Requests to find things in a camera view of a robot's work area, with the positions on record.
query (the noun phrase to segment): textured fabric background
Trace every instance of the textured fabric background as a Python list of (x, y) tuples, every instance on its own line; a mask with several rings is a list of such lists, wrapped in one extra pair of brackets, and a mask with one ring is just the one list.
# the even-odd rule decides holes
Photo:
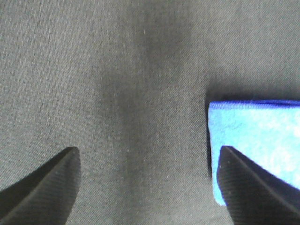
[(206, 105), (300, 97), (297, 0), (0, 1), (0, 188), (67, 146), (68, 225), (225, 225)]

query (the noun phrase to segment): blue towel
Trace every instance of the blue towel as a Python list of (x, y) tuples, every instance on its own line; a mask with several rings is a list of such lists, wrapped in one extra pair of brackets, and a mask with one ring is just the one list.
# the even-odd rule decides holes
[(300, 189), (300, 102), (287, 100), (211, 102), (209, 130), (214, 197), (220, 149), (233, 146), (276, 177)]

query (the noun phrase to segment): dark gray cloth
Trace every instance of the dark gray cloth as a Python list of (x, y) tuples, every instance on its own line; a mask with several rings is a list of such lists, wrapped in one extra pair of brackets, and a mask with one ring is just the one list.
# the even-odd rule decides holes
[(297, 0), (0, 3), (0, 187), (67, 146), (67, 224), (230, 224), (205, 105), (300, 97)]

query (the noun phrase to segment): gray fabric surface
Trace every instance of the gray fabric surface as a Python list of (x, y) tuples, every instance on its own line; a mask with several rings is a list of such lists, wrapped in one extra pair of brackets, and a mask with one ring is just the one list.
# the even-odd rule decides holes
[(0, 3), (0, 188), (67, 146), (68, 225), (225, 225), (205, 101), (300, 96), (300, 2)]

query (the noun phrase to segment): folded blue cloth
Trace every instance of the folded blue cloth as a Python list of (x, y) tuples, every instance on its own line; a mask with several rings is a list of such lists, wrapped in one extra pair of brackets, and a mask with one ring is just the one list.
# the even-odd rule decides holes
[(214, 197), (220, 149), (233, 146), (278, 178), (300, 189), (300, 102), (287, 100), (211, 102), (209, 130)]

